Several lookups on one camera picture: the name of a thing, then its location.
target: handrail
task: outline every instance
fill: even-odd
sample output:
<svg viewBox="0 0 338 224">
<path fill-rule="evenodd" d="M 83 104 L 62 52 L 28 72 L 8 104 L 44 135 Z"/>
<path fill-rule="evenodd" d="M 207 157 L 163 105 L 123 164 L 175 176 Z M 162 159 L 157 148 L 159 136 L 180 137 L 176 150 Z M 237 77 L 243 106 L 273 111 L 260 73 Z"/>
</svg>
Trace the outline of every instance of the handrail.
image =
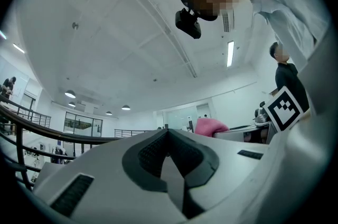
<svg viewBox="0 0 338 224">
<path fill-rule="evenodd" d="M 11 104 L 11 105 L 13 105 L 13 106 L 16 106 L 16 107 L 18 107 L 18 108 L 20 108 L 20 109 L 27 110 L 27 111 L 30 111 L 30 112 L 39 114 L 39 115 L 41 115 L 41 116 L 45 116 L 45 117 L 51 118 L 51 116 L 48 116 L 48 115 L 45 115 L 45 114 L 41 114 L 41 113 L 35 112 L 33 109 L 29 109 L 29 108 L 25 108 L 25 107 L 23 107 L 23 106 L 20 106 L 19 104 L 15 103 L 15 102 L 13 102 L 13 101 L 11 101 L 11 100 L 9 100 L 8 98 L 6 98 L 6 97 L 4 97 L 4 96 L 2 96 L 2 95 L 0 95 L 0 102 L 6 102 L 6 103 Z"/>
<path fill-rule="evenodd" d="M 63 132 L 59 132 L 47 127 L 43 127 L 41 125 L 35 124 L 29 120 L 26 120 L 17 114 L 11 112 L 7 108 L 0 105 L 0 115 L 7 117 L 11 122 L 20 124 L 23 129 L 34 132 L 40 136 L 48 137 L 52 139 L 58 139 L 64 142 L 73 142 L 73 143 L 84 143 L 90 145 L 99 145 L 106 142 L 116 141 L 120 138 L 117 137 L 88 137 L 81 136 L 76 134 L 66 134 Z"/>
<path fill-rule="evenodd" d="M 19 116 L 19 112 L 17 113 L 12 112 L 8 108 L 2 105 L 0 105 L 0 116 L 6 118 L 6 120 L 9 120 L 11 122 L 10 124 L 1 124 L 2 126 L 13 127 L 13 130 L 11 131 L 5 130 L 4 128 L 0 129 L 0 137 L 6 140 L 7 142 L 16 146 L 17 161 L 6 155 L 5 157 L 10 163 L 19 164 L 25 167 L 24 170 L 19 171 L 22 175 L 22 179 L 17 178 L 17 180 L 24 183 L 25 186 L 29 190 L 31 190 L 31 187 L 34 186 L 34 184 L 29 181 L 27 170 L 31 170 L 34 172 L 40 172 L 41 169 L 25 164 L 24 150 L 35 153 L 37 155 L 43 155 L 43 156 L 47 156 L 47 157 L 54 158 L 54 159 L 60 159 L 60 160 L 74 160 L 76 157 L 75 157 L 75 154 L 74 156 L 58 155 L 58 154 L 53 154 L 53 153 L 48 153 L 45 151 L 33 149 L 33 148 L 23 145 L 23 135 L 24 135 L 23 130 L 24 129 L 30 132 L 36 133 L 43 137 L 73 143 L 74 146 L 75 146 L 75 143 L 79 143 L 82 145 L 81 146 L 82 153 L 84 153 L 84 144 L 90 144 L 90 148 L 92 148 L 92 145 L 100 145 L 102 143 L 116 141 L 122 138 L 122 137 L 121 138 L 87 137 L 87 136 L 80 136 L 76 134 L 62 133 L 56 130 L 46 128 L 42 125 L 35 124 L 32 120 L 24 119 L 23 117 Z M 16 141 L 7 137 L 5 133 L 15 133 Z"/>
<path fill-rule="evenodd" d="M 125 129 L 115 129 L 114 132 L 114 136 L 118 136 L 118 137 L 131 137 L 133 135 L 133 133 L 136 135 L 137 134 L 141 134 L 141 133 L 145 133 L 145 132 L 149 132 L 151 130 L 125 130 Z"/>
</svg>

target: white shirt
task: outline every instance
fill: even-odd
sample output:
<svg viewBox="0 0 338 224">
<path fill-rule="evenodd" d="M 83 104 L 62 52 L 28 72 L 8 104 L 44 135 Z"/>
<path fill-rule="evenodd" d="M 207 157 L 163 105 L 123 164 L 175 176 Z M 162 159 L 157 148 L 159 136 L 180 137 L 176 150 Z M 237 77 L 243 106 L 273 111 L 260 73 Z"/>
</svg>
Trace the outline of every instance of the white shirt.
<svg viewBox="0 0 338 224">
<path fill-rule="evenodd" d="M 250 0 L 254 13 L 261 14 L 302 69 L 314 48 L 327 31 L 331 17 L 322 0 Z"/>
</svg>

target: black shirt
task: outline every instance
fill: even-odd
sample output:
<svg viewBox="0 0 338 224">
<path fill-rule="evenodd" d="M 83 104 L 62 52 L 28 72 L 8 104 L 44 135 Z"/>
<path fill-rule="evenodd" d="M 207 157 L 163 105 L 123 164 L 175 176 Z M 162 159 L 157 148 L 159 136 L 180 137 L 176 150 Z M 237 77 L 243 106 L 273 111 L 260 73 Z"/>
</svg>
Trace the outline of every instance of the black shirt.
<svg viewBox="0 0 338 224">
<path fill-rule="evenodd" d="M 13 91 L 13 83 L 11 83 L 8 78 L 4 81 L 4 86 L 9 87 L 10 90 Z M 8 98 L 8 99 L 10 98 L 10 95 L 7 94 L 7 90 L 5 90 L 5 89 L 1 90 L 1 95 Z"/>
<path fill-rule="evenodd" d="M 303 84 L 298 79 L 297 74 L 298 71 L 294 64 L 279 63 L 276 70 L 276 84 L 278 90 L 281 90 L 283 86 L 288 88 L 292 95 L 296 98 L 303 112 L 306 112 L 309 108 L 306 92 Z"/>
</svg>

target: glass wall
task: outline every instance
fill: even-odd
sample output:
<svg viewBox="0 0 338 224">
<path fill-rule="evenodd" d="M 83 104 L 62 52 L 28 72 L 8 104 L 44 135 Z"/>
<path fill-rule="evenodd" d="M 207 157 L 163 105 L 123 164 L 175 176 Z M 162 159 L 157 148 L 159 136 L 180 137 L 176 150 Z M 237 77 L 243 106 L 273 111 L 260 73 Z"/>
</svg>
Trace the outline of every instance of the glass wall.
<svg viewBox="0 0 338 224">
<path fill-rule="evenodd" d="M 193 132 L 196 128 L 197 118 L 196 106 L 167 112 L 168 126 L 173 129 L 192 130 Z M 189 121 L 192 121 L 193 129 L 190 129 Z"/>
<path fill-rule="evenodd" d="M 101 137 L 102 120 L 66 112 L 63 132 L 81 136 Z"/>
</svg>

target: black camera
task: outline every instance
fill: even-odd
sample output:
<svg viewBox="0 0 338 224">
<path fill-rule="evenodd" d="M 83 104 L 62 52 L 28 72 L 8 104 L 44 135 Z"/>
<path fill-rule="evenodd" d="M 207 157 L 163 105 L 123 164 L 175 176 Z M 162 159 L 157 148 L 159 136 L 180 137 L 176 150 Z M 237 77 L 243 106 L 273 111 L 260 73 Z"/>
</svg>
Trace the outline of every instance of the black camera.
<svg viewBox="0 0 338 224">
<path fill-rule="evenodd" d="M 184 31 L 186 34 L 190 35 L 194 39 L 199 39 L 201 37 L 201 28 L 197 22 L 199 17 L 198 13 L 193 15 L 190 14 L 190 10 L 182 9 L 178 11 L 175 16 L 175 24 L 178 29 Z"/>
</svg>

